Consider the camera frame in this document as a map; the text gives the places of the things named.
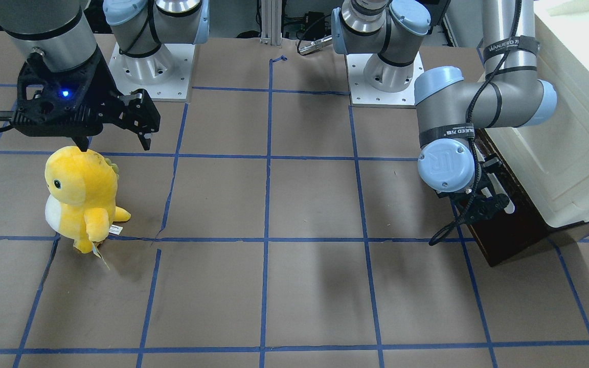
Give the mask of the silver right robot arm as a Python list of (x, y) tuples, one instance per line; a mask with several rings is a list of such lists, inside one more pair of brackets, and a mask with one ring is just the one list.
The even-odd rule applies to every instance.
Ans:
[(197, 44), (210, 35), (208, 1), (104, 1), (117, 50), (106, 61), (82, 1), (0, 1), (0, 25), (25, 56), (14, 111), (0, 111), (31, 137), (89, 137), (114, 124), (144, 150), (159, 131), (154, 99), (185, 100)]

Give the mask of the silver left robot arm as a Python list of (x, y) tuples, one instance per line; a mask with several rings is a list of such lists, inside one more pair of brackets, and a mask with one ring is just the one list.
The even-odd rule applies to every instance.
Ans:
[(476, 131), (541, 124), (556, 109), (552, 84), (537, 76), (533, 1), (484, 1), (485, 79), (467, 82), (455, 66), (421, 73), (414, 60), (432, 28), (426, 2), (345, 1), (332, 11), (333, 47), (342, 55), (369, 54), (364, 75), (387, 93), (414, 91), (419, 145), (418, 172), (439, 195), (463, 201), (456, 223), (491, 218), (509, 198), (481, 195), (486, 168), (476, 154)]

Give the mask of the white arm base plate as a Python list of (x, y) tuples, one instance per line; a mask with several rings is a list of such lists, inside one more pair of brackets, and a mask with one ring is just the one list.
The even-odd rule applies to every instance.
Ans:
[(145, 89), (155, 102), (187, 102), (196, 46), (163, 44), (156, 54), (131, 58), (115, 48), (108, 68), (123, 94)]
[(411, 65), (395, 67), (377, 54), (346, 56), (351, 105), (356, 107), (414, 108), (414, 84), (424, 72), (418, 53)]

